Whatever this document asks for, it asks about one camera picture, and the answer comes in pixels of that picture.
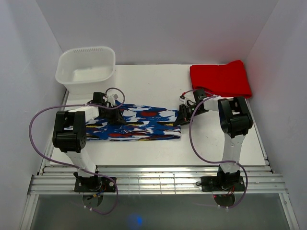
white plastic basket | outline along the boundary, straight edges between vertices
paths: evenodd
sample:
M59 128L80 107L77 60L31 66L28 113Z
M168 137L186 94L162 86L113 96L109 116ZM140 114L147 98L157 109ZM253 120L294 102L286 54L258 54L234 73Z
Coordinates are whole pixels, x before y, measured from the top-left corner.
M115 53L106 46L70 49L59 58L56 80L73 94L114 87Z

white table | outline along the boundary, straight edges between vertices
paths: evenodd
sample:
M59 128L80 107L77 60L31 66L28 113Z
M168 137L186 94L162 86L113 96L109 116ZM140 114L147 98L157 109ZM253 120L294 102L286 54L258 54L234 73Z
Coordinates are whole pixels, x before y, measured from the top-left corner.
M123 90L126 95L126 103L178 109L181 103L178 100L179 96L182 92L191 89L189 67L190 65L116 66L115 87ZM69 94L66 104L83 104L91 100L92 96L92 94ZM194 154L189 142L189 127L183 126L181 132L180 140L88 141L86 148L96 165L208 165ZM221 130L217 112L207 112L194 119L193 141L196 149L204 158L211 161L222 159L224 133ZM71 163L70 159L56 148L53 150L52 159ZM249 130L243 142L240 163L265 165L254 126Z

black mounting base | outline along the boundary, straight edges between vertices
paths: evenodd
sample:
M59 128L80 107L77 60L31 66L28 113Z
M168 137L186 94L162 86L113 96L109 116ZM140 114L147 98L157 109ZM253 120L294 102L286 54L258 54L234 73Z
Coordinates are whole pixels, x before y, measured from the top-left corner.
M115 192L115 186L114 183L111 182L109 179L105 177L99 177L99 183L101 183L100 188L102 187L104 190L104 193L113 193ZM89 189L87 186L82 185L80 182L79 178L76 178L76 183L75 183L75 192L77 193L98 193L101 191L101 189L98 189L96 191L93 191Z
M245 189L242 176L240 176L238 183L235 183L228 188L222 188L222 186L218 183L216 176L202 176L201 183L198 183L197 185L201 185L201 190L203 192L220 192L223 190L231 189L232 186L235 187L235 192L243 192Z

gray wall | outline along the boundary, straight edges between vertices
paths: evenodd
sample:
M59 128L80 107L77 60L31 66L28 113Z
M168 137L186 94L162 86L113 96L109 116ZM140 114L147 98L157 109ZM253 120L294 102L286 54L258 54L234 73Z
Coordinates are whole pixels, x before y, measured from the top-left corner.
M62 51L35 0L1 0L0 22L0 226L16 230L42 160L30 146L28 125L38 110L61 102L64 89L54 74ZM35 126L42 151L53 120L49 113Z
M117 64L245 59L278 0L36 0L62 50L109 46Z
M246 64L251 107L269 157L307 229L307 2L279 0Z

folded red cloth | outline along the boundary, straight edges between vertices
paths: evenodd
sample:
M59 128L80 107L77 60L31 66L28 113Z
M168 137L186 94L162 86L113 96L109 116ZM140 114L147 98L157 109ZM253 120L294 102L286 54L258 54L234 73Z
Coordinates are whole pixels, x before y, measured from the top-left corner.
M222 97L252 96L244 64L237 60L227 65L196 65L190 67L193 89L205 91Z

